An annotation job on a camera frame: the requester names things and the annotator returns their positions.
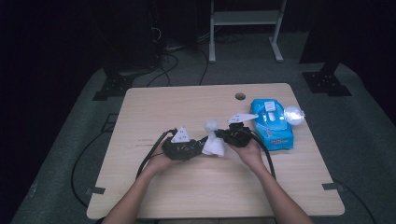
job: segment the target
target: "white tissue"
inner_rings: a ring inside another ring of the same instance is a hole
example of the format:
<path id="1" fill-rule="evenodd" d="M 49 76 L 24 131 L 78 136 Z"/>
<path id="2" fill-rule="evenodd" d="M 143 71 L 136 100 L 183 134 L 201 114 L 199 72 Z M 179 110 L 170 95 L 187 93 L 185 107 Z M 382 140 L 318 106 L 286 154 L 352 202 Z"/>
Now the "white tissue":
<path id="1" fill-rule="evenodd" d="M 206 123 L 205 130 L 207 131 L 207 140 L 202 153 L 223 157 L 225 151 L 224 140 L 216 137 L 215 131 L 217 129 L 218 122 L 216 120 L 212 119 Z"/>

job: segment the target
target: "person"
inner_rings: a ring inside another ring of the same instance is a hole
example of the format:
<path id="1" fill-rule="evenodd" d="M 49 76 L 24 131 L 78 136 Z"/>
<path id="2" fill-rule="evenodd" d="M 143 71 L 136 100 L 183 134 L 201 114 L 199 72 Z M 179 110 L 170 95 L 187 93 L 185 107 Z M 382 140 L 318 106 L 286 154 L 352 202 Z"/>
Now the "person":
<path id="1" fill-rule="evenodd" d="M 276 222 L 283 223 L 313 223 L 306 212 L 286 193 L 285 190 L 271 176 L 262 162 L 260 145 L 255 140 L 250 140 L 246 147 L 234 147 L 230 145 L 240 157 L 241 161 L 260 180 L 262 189 L 274 212 Z M 151 158 L 125 195 L 110 210 L 102 220 L 102 224 L 134 223 L 151 179 L 158 173 L 165 171 L 171 165 L 180 161 L 171 161 L 163 153 L 160 144 Z"/>

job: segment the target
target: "white rack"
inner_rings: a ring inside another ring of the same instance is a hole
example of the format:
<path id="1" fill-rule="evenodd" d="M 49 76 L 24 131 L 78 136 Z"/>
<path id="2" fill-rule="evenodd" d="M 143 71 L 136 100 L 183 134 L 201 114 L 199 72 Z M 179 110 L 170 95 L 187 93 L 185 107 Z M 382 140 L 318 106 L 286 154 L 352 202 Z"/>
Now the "white rack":
<path id="1" fill-rule="evenodd" d="M 210 13 L 210 42 L 209 42 L 209 61 L 216 62 L 215 52 L 215 26 L 217 25 L 275 25 L 274 36 L 269 37 L 271 48 L 275 54 L 276 61 L 283 62 L 283 57 L 277 46 L 277 37 L 282 23 L 287 0 L 282 0 L 280 10 L 266 11 L 218 11 L 215 12 L 214 0 L 211 2 Z"/>

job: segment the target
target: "white round object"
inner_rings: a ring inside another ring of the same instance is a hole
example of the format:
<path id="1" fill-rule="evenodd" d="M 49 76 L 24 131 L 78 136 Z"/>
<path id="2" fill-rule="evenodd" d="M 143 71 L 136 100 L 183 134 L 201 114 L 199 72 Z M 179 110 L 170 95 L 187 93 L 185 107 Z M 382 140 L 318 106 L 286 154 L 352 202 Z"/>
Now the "white round object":
<path id="1" fill-rule="evenodd" d="M 299 125 L 305 119 L 304 111 L 295 106 L 286 107 L 284 116 L 286 121 L 291 125 Z"/>

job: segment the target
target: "wooden tabletop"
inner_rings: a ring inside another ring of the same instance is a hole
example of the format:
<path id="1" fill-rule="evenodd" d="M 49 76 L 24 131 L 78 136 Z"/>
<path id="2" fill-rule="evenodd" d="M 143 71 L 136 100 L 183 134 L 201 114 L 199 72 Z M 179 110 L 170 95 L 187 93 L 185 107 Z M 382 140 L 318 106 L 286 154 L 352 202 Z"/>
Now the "wooden tabletop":
<path id="1" fill-rule="evenodd" d="M 243 93 L 245 100 L 235 95 Z M 298 102 L 288 84 L 247 84 L 130 89 L 102 165 L 87 211 L 104 217 L 134 183 L 137 169 L 162 133 L 184 126 L 191 139 L 207 136 L 204 127 L 216 119 L 227 129 L 235 113 L 248 113 L 257 98 L 277 99 L 283 106 Z M 254 130 L 252 121 L 245 126 Z M 271 152 L 276 179 L 309 216 L 339 216 L 345 211 L 318 146 L 306 122 L 293 126 L 294 149 Z M 265 154 L 264 163 L 268 167 Z M 233 150 L 224 157 L 199 155 L 154 177 L 141 205 L 140 218 L 271 217 L 260 182 Z"/>

